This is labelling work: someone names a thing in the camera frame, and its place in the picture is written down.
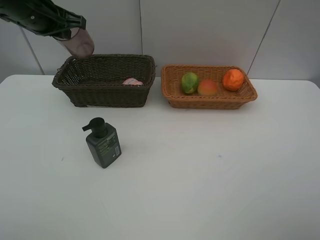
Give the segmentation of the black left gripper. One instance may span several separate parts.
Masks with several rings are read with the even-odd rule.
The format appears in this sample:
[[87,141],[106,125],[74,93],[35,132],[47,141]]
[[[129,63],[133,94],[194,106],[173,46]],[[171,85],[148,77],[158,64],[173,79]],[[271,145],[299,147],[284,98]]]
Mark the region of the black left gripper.
[[16,0],[17,13],[14,22],[20,27],[38,35],[50,36],[56,41],[71,40],[70,29],[86,30],[87,21],[51,0]]

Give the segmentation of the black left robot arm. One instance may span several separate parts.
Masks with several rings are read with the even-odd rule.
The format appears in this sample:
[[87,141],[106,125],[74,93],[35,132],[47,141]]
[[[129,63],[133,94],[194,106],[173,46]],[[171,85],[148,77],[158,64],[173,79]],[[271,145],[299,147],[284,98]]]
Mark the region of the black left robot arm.
[[51,0],[2,0],[0,18],[37,36],[70,40],[72,29],[86,29],[86,19]]

